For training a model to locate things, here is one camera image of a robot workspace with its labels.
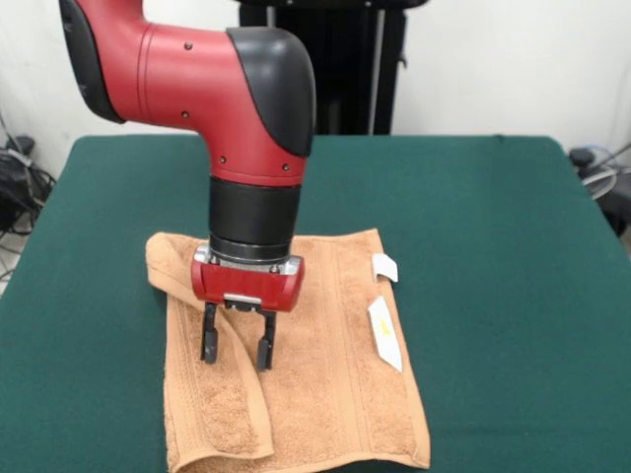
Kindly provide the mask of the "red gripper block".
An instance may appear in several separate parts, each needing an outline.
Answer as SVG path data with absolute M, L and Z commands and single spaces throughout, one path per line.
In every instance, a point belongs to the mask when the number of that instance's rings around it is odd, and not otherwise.
M 276 315 L 275 311 L 291 311 L 299 298 L 305 276 L 305 260 L 291 256 L 277 272 L 255 270 L 253 265 L 245 268 L 223 266 L 194 260 L 191 264 L 193 293 L 206 302 L 202 319 L 200 360 L 208 365 L 217 361 L 218 331 L 215 326 L 215 304 L 241 303 L 260 307 L 263 310 L 264 333 L 257 347 L 256 365 L 260 372 L 272 368 Z

